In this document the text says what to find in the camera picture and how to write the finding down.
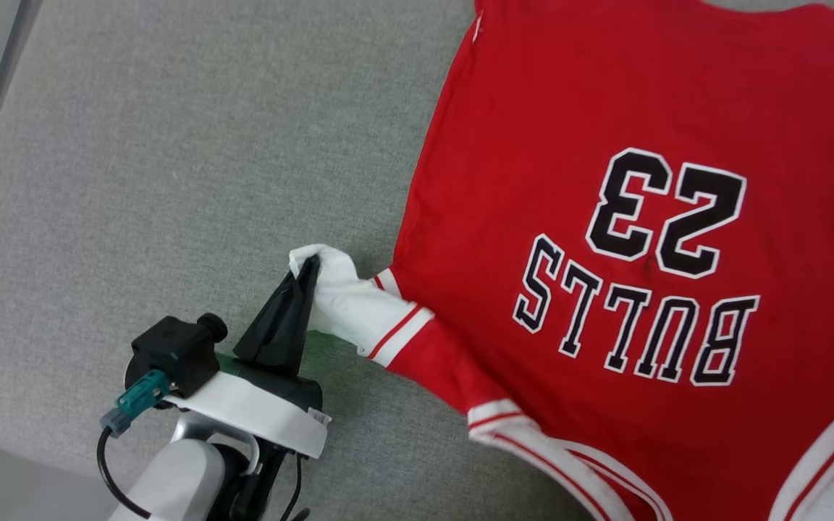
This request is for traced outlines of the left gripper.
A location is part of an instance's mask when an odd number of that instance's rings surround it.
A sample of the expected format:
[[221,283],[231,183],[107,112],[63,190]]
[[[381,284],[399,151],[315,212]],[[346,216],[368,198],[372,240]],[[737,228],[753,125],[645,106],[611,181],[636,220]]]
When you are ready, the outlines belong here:
[[219,372],[201,389],[169,397],[181,411],[173,442],[221,434],[251,445],[253,459],[261,458],[264,442],[321,457],[331,416],[322,411],[320,385],[296,376],[320,268],[320,258],[310,257],[299,273],[288,273],[236,343],[237,358],[219,354]]

